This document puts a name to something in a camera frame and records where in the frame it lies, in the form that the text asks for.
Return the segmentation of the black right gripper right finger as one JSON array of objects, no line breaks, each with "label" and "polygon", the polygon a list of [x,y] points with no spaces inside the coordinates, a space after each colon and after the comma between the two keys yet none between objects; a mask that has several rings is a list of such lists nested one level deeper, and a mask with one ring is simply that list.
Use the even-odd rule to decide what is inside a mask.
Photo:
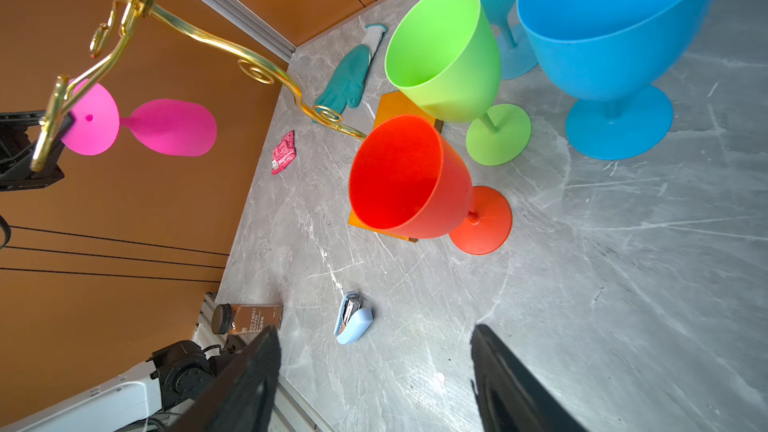
[{"label": "black right gripper right finger", "polygon": [[485,431],[586,432],[489,326],[476,325],[470,344]]}]

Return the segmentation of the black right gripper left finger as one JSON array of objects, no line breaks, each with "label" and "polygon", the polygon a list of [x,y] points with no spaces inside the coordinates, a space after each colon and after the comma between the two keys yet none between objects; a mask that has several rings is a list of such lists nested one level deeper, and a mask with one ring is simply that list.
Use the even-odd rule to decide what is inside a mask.
[{"label": "black right gripper left finger", "polygon": [[281,366],[278,330],[265,327],[224,368],[205,393],[171,426],[172,431],[266,431],[274,400],[269,366]]}]

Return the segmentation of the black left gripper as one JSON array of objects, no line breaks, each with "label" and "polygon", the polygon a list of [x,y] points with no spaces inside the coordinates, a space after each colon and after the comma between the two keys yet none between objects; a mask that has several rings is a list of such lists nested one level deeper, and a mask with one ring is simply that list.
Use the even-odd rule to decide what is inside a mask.
[{"label": "black left gripper", "polygon": [[72,113],[64,119],[43,170],[34,172],[30,169],[36,142],[29,139],[27,129],[37,126],[43,115],[42,110],[1,114],[2,192],[42,189],[65,177],[57,161],[65,148],[64,135],[75,123]]}]

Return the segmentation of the magenta wine glass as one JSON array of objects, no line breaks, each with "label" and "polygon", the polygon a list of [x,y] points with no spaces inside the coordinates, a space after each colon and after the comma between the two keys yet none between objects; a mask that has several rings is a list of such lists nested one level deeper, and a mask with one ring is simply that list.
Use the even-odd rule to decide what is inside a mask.
[{"label": "magenta wine glass", "polygon": [[122,117],[109,91],[95,84],[72,108],[74,124],[62,142],[73,152],[94,156],[116,142],[121,129],[150,150],[169,156],[199,157],[208,153],[217,138],[212,113],[202,105],[157,99],[142,104]]}]

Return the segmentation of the red wine glass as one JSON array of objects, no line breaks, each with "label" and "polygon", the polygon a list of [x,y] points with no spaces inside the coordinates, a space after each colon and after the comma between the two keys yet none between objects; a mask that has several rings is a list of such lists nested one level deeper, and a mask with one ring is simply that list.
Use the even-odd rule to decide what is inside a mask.
[{"label": "red wine glass", "polygon": [[368,135],[353,161],[348,193],[367,227],[415,239],[448,235],[471,255],[498,250],[513,225],[507,199],[475,186],[461,156],[416,115],[394,117]]}]

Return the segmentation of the green wine glass front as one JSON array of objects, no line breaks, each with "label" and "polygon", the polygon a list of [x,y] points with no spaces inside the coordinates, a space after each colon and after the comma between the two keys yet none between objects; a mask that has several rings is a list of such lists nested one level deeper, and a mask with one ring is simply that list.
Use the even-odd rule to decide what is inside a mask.
[{"label": "green wine glass front", "polygon": [[466,124],[467,152],[484,166],[512,161],[532,136],[522,107],[496,102],[501,69],[481,0],[420,0],[385,55],[389,82],[428,115]]}]

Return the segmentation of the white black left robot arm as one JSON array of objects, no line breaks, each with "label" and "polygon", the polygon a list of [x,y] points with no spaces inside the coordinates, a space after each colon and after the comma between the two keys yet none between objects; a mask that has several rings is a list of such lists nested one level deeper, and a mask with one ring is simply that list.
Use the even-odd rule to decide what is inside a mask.
[{"label": "white black left robot arm", "polygon": [[154,353],[206,383],[191,337],[244,186],[217,158],[130,138],[95,157],[57,145],[33,173],[38,119],[1,117],[1,427],[112,431],[160,410]]}]

